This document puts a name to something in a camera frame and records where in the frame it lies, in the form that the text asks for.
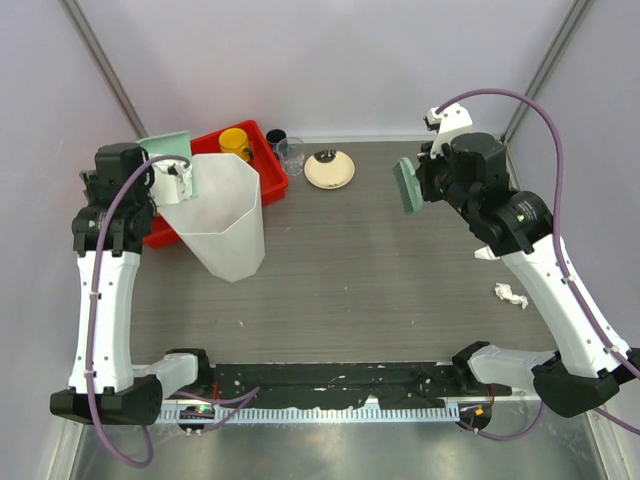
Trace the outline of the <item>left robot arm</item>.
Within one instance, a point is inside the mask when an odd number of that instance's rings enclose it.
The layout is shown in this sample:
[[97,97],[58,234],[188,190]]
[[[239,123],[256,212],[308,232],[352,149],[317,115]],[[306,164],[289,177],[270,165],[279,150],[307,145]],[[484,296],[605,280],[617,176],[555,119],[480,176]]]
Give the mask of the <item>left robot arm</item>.
[[130,352],[131,306],[143,240],[151,232],[155,192],[191,193],[189,154],[150,154],[135,142],[105,145],[84,170],[86,206],[71,224],[80,276],[80,317],[72,372],[51,395],[53,415],[83,424],[150,426],[164,399],[182,390],[205,397],[213,375],[202,349],[174,349],[136,369]]

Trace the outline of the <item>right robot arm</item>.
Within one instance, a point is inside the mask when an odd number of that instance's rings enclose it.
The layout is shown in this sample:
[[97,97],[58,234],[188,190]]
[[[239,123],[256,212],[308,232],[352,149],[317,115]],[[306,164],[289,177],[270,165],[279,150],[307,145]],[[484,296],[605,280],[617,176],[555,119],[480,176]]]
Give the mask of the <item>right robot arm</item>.
[[533,391],[565,418],[614,397],[634,377],[615,356],[638,366],[639,351],[598,337],[571,290],[580,284],[577,272],[556,256],[553,216],[538,195],[511,186],[505,147],[490,134],[464,133],[441,150],[433,141],[422,144],[418,162],[412,190],[461,216],[485,245],[476,255],[502,261],[517,277],[556,344],[553,351],[529,352],[478,341],[453,358],[455,389],[472,395],[498,384]]

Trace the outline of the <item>white translucent waste bin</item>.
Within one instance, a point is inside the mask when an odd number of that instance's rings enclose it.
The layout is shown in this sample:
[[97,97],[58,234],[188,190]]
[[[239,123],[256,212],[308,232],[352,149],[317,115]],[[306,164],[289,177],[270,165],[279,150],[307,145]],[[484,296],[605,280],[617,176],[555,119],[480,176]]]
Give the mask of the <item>white translucent waste bin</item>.
[[192,171],[196,196],[159,213],[212,275],[254,275],[265,256],[258,172],[229,153],[197,154]]

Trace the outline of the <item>green dustpan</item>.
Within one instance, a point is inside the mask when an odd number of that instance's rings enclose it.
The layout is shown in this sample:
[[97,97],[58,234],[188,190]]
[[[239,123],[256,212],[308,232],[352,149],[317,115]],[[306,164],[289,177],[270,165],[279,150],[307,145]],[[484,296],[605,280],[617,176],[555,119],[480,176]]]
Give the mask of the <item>green dustpan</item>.
[[[147,151],[150,159],[162,156],[181,156],[192,160],[190,135],[188,131],[174,132],[140,139],[138,143]],[[193,176],[194,196],[196,194],[195,180]]]

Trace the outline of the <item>green hand brush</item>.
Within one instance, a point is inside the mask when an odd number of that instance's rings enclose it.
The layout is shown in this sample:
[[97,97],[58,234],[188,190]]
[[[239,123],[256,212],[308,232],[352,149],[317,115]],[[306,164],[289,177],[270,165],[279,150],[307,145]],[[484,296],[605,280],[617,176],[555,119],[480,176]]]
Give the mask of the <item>green hand brush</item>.
[[403,157],[392,168],[399,189],[403,211],[406,215],[417,213],[423,205],[420,182],[412,162]]

